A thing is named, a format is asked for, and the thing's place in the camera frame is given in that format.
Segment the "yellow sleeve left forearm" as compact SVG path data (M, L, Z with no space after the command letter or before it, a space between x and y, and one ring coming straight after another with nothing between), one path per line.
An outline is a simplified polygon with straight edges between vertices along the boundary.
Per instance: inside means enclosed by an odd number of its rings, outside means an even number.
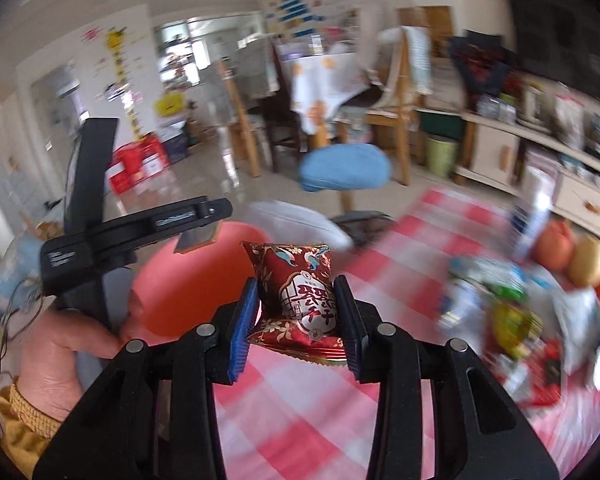
M61 422L35 408L13 382L0 392L1 447L19 471L33 471Z

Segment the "person's left hand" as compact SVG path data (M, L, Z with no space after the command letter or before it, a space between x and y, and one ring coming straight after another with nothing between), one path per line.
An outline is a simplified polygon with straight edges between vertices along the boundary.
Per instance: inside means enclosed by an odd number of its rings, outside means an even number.
M62 422L81 399L84 389L76 372L76 355L87 352L109 360L129 340L140 338L135 315L143 306L129 294L130 314L117 334L73 310L48 307L23 338L19 393L38 411Z

